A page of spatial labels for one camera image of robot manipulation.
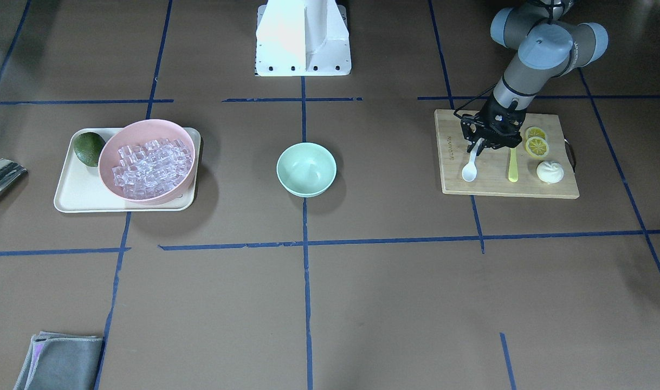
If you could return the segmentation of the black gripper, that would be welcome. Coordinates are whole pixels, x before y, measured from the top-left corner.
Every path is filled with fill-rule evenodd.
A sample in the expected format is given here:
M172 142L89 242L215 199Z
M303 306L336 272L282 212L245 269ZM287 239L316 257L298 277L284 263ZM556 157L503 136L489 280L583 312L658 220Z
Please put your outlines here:
M491 94L478 113L460 116L462 135L468 140L466 152L475 158L485 148L516 148L523 141L526 114L527 108L519 109L518 102L505 107Z

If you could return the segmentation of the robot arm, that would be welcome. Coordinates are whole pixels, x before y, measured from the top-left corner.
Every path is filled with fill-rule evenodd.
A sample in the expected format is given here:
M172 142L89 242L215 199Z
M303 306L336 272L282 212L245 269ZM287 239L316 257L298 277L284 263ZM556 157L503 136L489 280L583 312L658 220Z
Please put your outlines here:
M517 147L523 141L527 109L545 84L605 54L609 35L602 25L562 21L573 5L573 1L527 1L497 12L489 27L491 39L516 54L489 89L483 108L460 116L467 153Z

